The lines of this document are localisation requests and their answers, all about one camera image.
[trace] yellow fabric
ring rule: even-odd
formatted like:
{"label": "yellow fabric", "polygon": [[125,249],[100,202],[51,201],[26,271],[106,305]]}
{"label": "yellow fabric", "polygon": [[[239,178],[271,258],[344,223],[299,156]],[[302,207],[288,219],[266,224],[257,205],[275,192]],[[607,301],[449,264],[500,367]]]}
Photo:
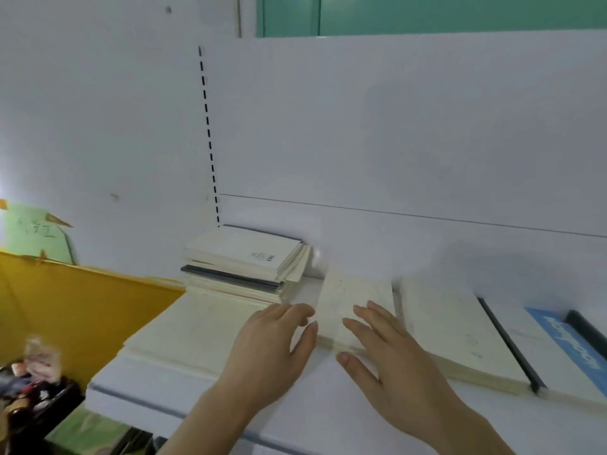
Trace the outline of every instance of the yellow fabric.
{"label": "yellow fabric", "polygon": [[182,287],[100,269],[0,252],[0,361],[28,336],[59,348],[82,387],[123,342],[184,293]]}

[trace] white desk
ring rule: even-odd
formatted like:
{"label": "white desk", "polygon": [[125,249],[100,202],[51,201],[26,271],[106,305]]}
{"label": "white desk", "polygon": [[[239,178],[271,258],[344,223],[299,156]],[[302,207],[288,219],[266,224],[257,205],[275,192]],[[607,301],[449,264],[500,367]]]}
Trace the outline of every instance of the white desk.
{"label": "white desk", "polygon": [[[312,301],[319,282],[307,280],[295,302]],[[212,381],[147,360],[119,355],[91,381],[87,406],[126,424],[169,437]],[[607,417],[542,400],[452,382],[519,455],[605,453]],[[290,453],[425,454],[423,443],[383,421],[333,354],[318,347],[287,395],[260,413],[245,438]]]}

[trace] green panel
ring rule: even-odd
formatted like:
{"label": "green panel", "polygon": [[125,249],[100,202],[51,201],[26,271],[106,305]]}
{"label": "green panel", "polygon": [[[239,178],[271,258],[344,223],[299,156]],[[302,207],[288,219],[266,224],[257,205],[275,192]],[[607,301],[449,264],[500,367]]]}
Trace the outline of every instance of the green panel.
{"label": "green panel", "polygon": [[321,35],[607,28],[607,0],[322,0]]}
{"label": "green panel", "polygon": [[317,36],[320,9],[321,0],[257,0],[257,36]]}

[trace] green paper note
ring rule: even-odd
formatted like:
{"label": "green paper note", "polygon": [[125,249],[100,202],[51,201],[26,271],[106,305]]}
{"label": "green paper note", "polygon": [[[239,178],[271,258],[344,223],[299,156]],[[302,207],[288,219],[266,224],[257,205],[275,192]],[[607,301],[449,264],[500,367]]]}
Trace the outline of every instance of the green paper note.
{"label": "green paper note", "polygon": [[47,212],[36,207],[10,205],[3,214],[7,252],[47,258],[73,264],[72,253],[63,230],[46,221]]}

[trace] book spine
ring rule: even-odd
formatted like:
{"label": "book spine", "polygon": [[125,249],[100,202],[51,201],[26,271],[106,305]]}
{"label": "book spine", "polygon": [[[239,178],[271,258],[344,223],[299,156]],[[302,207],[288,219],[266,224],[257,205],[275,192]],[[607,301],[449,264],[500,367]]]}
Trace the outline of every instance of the book spine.
{"label": "book spine", "polygon": [[514,358],[517,360],[518,365],[520,365],[525,375],[527,375],[527,378],[530,382],[531,390],[540,397],[547,397],[548,387],[546,386],[546,384],[542,381],[535,369],[531,367],[531,364],[529,363],[529,361],[527,361],[527,358],[523,355],[523,353],[521,353],[518,346],[512,341],[512,339],[508,335],[508,332],[506,332],[505,328],[498,321],[495,314],[493,314],[491,308],[489,308],[484,298],[477,298],[482,306],[482,309],[485,310],[485,313],[487,313],[487,316],[495,326],[495,329],[498,331],[498,334],[502,337],[502,340],[504,340],[504,343],[506,344],[510,352],[512,352]]}
{"label": "book spine", "polygon": [[607,359],[607,338],[584,316],[576,310],[571,310],[565,317],[565,322],[575,329],[597,353]]}

